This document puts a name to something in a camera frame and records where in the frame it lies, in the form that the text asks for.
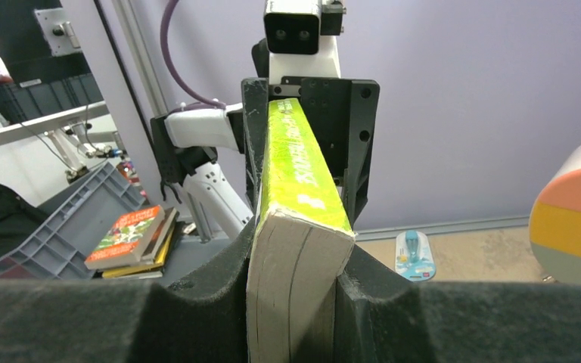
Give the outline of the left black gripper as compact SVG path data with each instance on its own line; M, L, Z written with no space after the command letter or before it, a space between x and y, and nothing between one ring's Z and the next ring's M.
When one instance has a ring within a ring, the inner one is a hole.
M380 85L370 79L289 77L273 85L267 78L241 82L241 153L246 158L247 197L253 210L266 146L268 103L296 98L303 108L332 175L343 175L341 200L354 226L368 202L370 156Z

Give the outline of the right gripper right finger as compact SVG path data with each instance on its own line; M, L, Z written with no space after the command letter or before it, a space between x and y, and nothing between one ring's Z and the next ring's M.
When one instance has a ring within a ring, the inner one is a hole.
M338 362L581 362L581 286L412 283L356 247L337 280Z

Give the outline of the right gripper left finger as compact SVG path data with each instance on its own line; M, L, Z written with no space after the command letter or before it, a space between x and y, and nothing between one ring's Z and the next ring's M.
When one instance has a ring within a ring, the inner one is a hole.
M0 362L246 362L253 233L167 287L0 280Z

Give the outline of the green activity book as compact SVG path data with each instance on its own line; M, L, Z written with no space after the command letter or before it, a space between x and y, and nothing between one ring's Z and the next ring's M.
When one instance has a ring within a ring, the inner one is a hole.
M343 203L295 98L268 105L247 276L252 362L330 362L335 283L355 244Z

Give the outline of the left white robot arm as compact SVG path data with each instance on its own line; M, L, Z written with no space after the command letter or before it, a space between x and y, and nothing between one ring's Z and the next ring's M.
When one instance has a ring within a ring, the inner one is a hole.
M252 218L261 182L269 103L295 98L311 126L350 222L368 201L372 143L380 86L374 80L285 76L279 83L247 78L242 100L218 108L201 102L150 121L160 190L179 203L204 206L223 231L237 237ZM241 199L217 162L217 148L246 157L247 196Z

